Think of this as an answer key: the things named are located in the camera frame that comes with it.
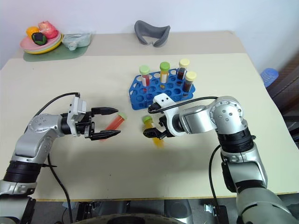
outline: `blue test tube rack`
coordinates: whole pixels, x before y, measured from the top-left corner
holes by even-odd
[[[185,79],[177,78],[177,69],[169,69],[169,76],[167,83],[160,82],[160,72],[151,72],[149,86],[143,86],[141,75],[134,78],[133,83],[129,89],[129,96],[131,99],[132,108],[140,110],[148,108],[153,104],[153,98],[161,93],[167,94],[173,101],[191,99],[195,92],[195,87],[192,84],[189,92],[183,91],[183,84]]]

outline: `robotic arm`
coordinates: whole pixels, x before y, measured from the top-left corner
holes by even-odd
[[[27,223],[30,221],[35,200],[36,179],[56,138],[83,134],[85,138],[100,140],[117,135],[120,131],[94,132],[92,118],[96,114],[118,112],[110,107],[92,108],[86,112],[86,102],[75,96],[68,113],[40,114],[29,122],[25,133],[18,139],[3,180],[0,180],[0,223]]]
[[[163,112],[156,128],[146,129],[148,138],[164,138],[215,130],[221,145],[222,171],[226,187],[237,193],[240,224],[297,224],[283,202],[267,189],[267,174],[243,109],[233,97],[218,97],[209,105],[179,112],[175,102],[162,93],[154,97],[149,113]]]

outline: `gray pad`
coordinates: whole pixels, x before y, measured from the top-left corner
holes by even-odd
[[[144,36],[158,38],[159,40],[157,40],[155,43],[153,43],[153,46],[158,48],[158,47],[162,47],[166,43],[169,31],[170,31],[170,26],[154,27],[146,22],[138,20],[135,23],[134,29],[135,29],[137,38],[139,39],[140,43],[142,43],[142,44],[145,44],[145,45],[151,44],[151,43],[146,42],[146,40],[143,38]]]

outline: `test tube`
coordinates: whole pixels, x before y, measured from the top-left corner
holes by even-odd
[[[167,83],[169,69],[170,69],[170,64],[168,62],[160,63],[160,82],[161,83]]]
[[[114,120],[106,127],[105,130],[116,130],[122,122],[124,122],[127,119],[127,116],[125,113],[119,112],[117,113],[117,116],[114,118]]]
[[[187,72],[187,67],[190,64],[190,61],[187,58],[183,58],[183,59],[179,60],[178,64],[179,64],[179,68],[177,71],[177,77],[178,77],[178,79],[183,80],[185,77],[185,74]]]
[[[147,65],[142,65],[139,67],[139,72],[142,76],[142,85],[149,86],[150,85],[150,68]]]
[[[153,128],[154,124],[153,124],[153,119],[151,118],[151,116],[146,116],[142,118],[143,123],[145,124],[145,128]],[[163,148],[164,147],[164,141],[160,140],[158,138],[153,138],[153,142],[154,144],[158,147],[158,148]]]
[[[183,85],[183,92],[184,92],[183,96],[184,97],[188,96],[188,92],[190,91],[192,83],[196,79],[196,76],[197,76],[196,72],[194,72],[194,71],[189,71],[186,73],[185,82]]]

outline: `beige table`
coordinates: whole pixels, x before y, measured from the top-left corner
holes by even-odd
[[[283,119],[240,41],[231,32],[171,34],[162,48],[144,46],[133,34],[96,35],[80,58],[28,63],[19,52],[1,70],[0,172],[5,170],[18,138],[31,117],[50,99],[81,92],[87,108],[111,106],[128,115],[121,134],[104,142],[83,136],[56,139],[52,163],[73,200],[210,197],[208,161],[218,145],[214,131],[165,139],[157,149],[142,134],[146,110],[131,108],[128,89],[138,67],[152,71],[161,61],[172,68],[190,59],[198,73],[195,97],[230,95],[239,100],[275,193],[299,190],[299,152]],[[53,103],[44,112],[61,114],[71,97]],[[103,129],[113,115],[98,116]],[[224,184],[219,153],[213,163],[218,196],[234,196]],[[48,168],[42,168],[34,198],[64,200],[63,191]]]

